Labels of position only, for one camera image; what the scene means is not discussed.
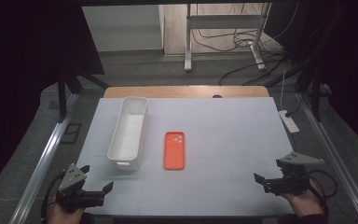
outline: human hand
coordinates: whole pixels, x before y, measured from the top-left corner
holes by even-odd
[[[48,224],[79,224],[84,210],[85,208],[78,208],[69,213],[58,203],[54,203],[48,215]]]
[[[315,183],[311,180],[310,185],[320,193]],[[290,203],[298,217],[322,215],[324,213],[318,198],[308,189],[301,195],[283,194],[282,197]]]

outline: metal frame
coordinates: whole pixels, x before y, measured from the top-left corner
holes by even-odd
[[[17,208],[14,211],[9,223],[24,223],[28,217],[32,204],[34,203],[34,199],[43,183],[43,179],[45,178],[46,173],[48,172],[48,167],[53,160],[62,135],[65,132],[70,118],[72,117],[77,98],[77,94],[71,94],[69,97],[66,116],[64,120],[60,123],[57,123],[56,127],[54,128],[54,131],[48,140],[48,144],[46,145],[45,150],[40,157],[39,163],[34,169],[34,173],[32,174],[30,181],[28,182],[28,185],[22,194]]]
[[[309,100],[306,97],[301,96],[300,94],[297,94],[297,97],[300,102],[303,98],[302,100],[304,101],[304,104],[302,104],[302,108],[306,112],[307,117],[312,125],[312,128],[314,129],[314,131],[319,137],[319,140],[324,146],[324,150],[327,154],[328,159],[331,161],[339,179],[342,182],[342,185],[350,196],[351,201],[358,212],[358,185],[352,178],[350,172],[344,164],[344,161],[339,156],[338,151],[334,146],[333,142],[331,141],[330,137],[328,136],[327,132],[325,131],[324,126],[312,115]]]
[[[191,71],[191,41],[192,29],[257,29],[253,44],[250,50],[254,55],[259,71],[266,70],[261,59],[258,42],[263,32],[269,12],[270,3],[263,7],[261,15],[194,15],[191,16],[191,4],[187,4],[186,16],[186,49],[185,49],[185,71]]]

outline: wall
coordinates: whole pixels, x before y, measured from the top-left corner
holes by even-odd
[[[158,6],[83,7],[98,51],[162,49]]]

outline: power strip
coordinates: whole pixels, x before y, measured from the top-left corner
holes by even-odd
[[[287,111],[286,110],[281,110],[279,111],[279,115],[281,115],[281,119],[284,123],[284,126],[286,126],[287,130],[289,131],[289,133],[298,133],[300,130],[298,129],[297,125],[295,124],[295,122],[292,120],[292,118],[287,118],[286,115]]]

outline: smartphone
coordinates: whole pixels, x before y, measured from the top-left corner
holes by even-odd
[[[185,135],[182,132],[165,134],[164,169],[185,169]]]

